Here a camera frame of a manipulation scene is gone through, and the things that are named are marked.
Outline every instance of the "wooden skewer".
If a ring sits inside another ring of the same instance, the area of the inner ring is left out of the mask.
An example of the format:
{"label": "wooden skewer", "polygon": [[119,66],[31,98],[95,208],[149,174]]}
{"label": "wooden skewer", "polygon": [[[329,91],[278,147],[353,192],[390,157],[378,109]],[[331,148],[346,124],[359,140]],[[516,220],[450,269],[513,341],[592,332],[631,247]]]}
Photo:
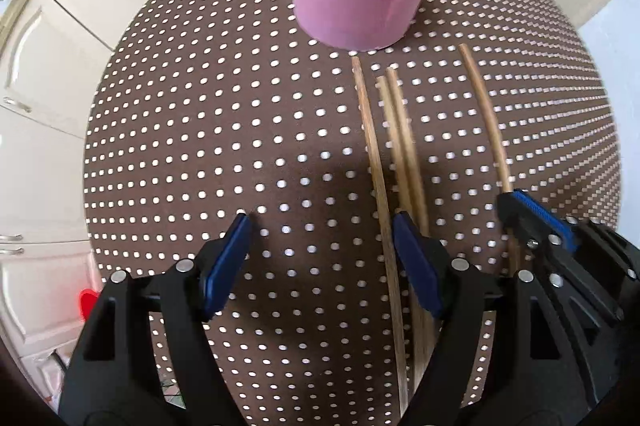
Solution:
{"label": "wooden skewer", "polygon": [[378,222],[382,235],[382,251],[385,258],[386,282],[389,288],[389,306],[391,307],[391,323],[394,334],[394,351],[396,354],[396,371],[398,373],[398,394],[400,401],[400,413],[403,414],[408,405],[408,388],[406,382],[406,358],[404,351],[404,328],[402,323],[402,304],[400,300],[400,285],[398,282],[398,265],[396,263],[396,251],[394,249],[391,215],[389,203],[386,197],[385,177],[380,159],[378,140],[376,139],[373,116],[369,104],[369,95],[362,74],[360,60],[351,58],[353,76],[358,91],[358,102],[362,116],[362,125],[367,142],[367,152],[371,166],[371,178],[376,193],[378,207]]}
{"label": "wooden skewer", "polygon": [[[410,119],[404,107],[402,88],[399,84],[396,70],[386,69],[386,83],[390,92],[383,94],[385,115],[390,124],[390,138],[392,151],[395,151],[394,162],[398,187],[401,194],[400,204],[415,221],[423,236],[429,236],[429,218],[424,186],[420,174],[420,164],[415,148],[414,133],[411,130]],[[402,200],[402,193],[408,193],[408,201]],[[413,344],[414,344],[414,390],[420,384],[422,375],[429,364],[431,354],[437,342],[437,326],[430,313],[425,311],[418,303],[415,292],[410,290],[410,305],[412,316]]]}
{"label": "wooden skewer", "polygon": [[389,138],[391,140],[391,156],[396,165],[396,179],[398,180],[398,190],[400,207],[414,217],[414,205],[412,203],[409,175],[407,171],[406,155],[403,153],[400,128],[394,110],[394,101],[386,82],[386,77],[378,77],[377,87],[380,90],[380,98],[383,102],[385,119],[389,125]]}
{"label": "wooden skewer", "polygon": [[[511,193],[513,186],[511,185],[511,172],[509,165],[507,164],[507,153],[502,145],[502,133],[498,126],[498,118],[495,116],[494,105],[489,99],[489,94],[484,86],[484,79],[478,70],[478,66],[471,54],[469,47],[462,43],[458,46],[462,59],[465,63],[466,71],[471,85],[474,88],[476,99],[478,99],[478,105],[482,119],[484,119],[484,126],[489,137],[489,144],[491,151],[494,154],[494,162],[498,170],[498,178],[502,184],[503,193]],[[513,276],[520,270],[520,250],[517,247],[513,239],[509,239],[507,242],[507,248],[509,252],[510,274]]]}

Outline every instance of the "cabinet handle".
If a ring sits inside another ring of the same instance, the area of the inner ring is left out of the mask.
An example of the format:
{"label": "cabinet handle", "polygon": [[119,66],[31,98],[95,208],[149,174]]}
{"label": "cabinet handle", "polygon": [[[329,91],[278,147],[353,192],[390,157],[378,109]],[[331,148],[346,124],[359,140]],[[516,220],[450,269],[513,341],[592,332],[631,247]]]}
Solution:
{"label": "cabinet handle", "polygon": [[0,254],[4,254],[5,256],[16,256],[23,253],[24,249],[22,247],[20,247],[20,249],[0,249]]}
{"label": "cabinet handle", "polygon": [[22,241],[21,234],[0,234],[0,241]]}
{"label": "cabinet handle", "polygon": [[52,361],[54,361],[60,367],[60,370],[62,370],[62,372],[66,374],[66,364],[60,357],[60,354],[57,350],[51,352],[50,356],[47,359],[51,359]]}
{"label": "cabinet handle", "polygon": [[5,104],[10,104],[11,106],[15,106],[16,108],[19,108],[22,111],[25,111],[27,113],[31,113],[31,106],[28,106],[28,104],[25,104],[24,102],[16,101],[15,99],[12,99],[11,97],[5,97],[4,99],[2,99],[2,101]]}

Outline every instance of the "drawer handle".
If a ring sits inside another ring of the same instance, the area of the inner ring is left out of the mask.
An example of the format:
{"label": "drawer handle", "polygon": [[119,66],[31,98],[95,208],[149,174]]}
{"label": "drawer handle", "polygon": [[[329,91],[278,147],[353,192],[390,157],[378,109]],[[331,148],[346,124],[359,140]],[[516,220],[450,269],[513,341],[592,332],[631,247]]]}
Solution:
{"label": "drawer handle", "polygon": [[0,234],[0,241],[22,241],[21,234]]}
{"label": "drawer handle", "polygon": [[5,97],[4,99],[2,99],[2,101],[5,104],[10,104],[11,106],[15,106],[16,108],[19,108],[22,111],[25,111],[27,113],[31,113],[31,106],[29,106],[28,104],[25,104],[24,102],[16,101],[15,99],[12,99],[11,97]]}
{"label": "drawer handle", "polygon": [[0,254],[4,254],[5,256],[16,256],[23,253],[24,249],[22,247],[20,247],[20,249],[0,249]]}

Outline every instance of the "metal screw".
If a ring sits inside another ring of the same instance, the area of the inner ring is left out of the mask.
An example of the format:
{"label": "metal screw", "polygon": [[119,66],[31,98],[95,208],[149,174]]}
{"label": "metal screw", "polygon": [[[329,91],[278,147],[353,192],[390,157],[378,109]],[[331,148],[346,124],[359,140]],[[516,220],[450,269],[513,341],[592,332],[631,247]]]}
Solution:
{"label": "metal screw", "polygon": [[122,283],[127,279],[126,271],[116,271],[111,275],[111,281],[114,283]]}
{"label": "metal screw", "polygon": [[533,281],[533,273],[523,269],[518,271],[518,278],[520,278],[520,281],[524,281],[525,283],[531,283]]}
{"label": "metal screw", "polygon": [[556,274],[555,272],[551,273],[549,275],[549,281],[551,282],[551,285],[553,285],[556,288],[560,288],[562,285],[564,285],[564,279],[562,278],[562,276],[560,276],[559,274]]}
{"label": "metal screw", "polygon": [[188,258],[180,260],[177,264],[175,264],[175,269],[178,272],[189,272],[191,269],[193,269],[193,260],[189,260]]}
{"label": "metal screw", "polygon": [[464,258],[454,258],[451,261],[451,266],[456,270],[456,271],[465,271],[469,268],[469,262],[467,260],[465,260]]}

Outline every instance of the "polka dot tablecloth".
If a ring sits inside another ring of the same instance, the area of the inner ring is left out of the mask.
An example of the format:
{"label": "polka dot tablecloth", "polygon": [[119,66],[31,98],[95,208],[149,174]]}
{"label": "polka dot tablecloth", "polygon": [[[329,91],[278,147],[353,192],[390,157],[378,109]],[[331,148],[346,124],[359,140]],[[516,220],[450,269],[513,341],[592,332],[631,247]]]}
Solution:
{"label": "polka dot tablecloth", "polygon": [[[398,372],[356,53],[307,36],[293,3],[148,1],[91,112],[90,236],[105,279],[117,268],[148,275],[251,212],[250,256],[222,315],[204,325],[247,422],[394,424]],[[398,188],[375,88],[388,66],[402,82],[433,236],[484,271],[506,266],[497,174],[462,42],[484,74],[515,186],[560,215],[615,225],[609,101],[551,0],[423,0],[401,41],[359,54],[391,210]],[[401,287],[410,356],[404,278]],[[171,378],[161,317],[151,318],[159,371]]]}

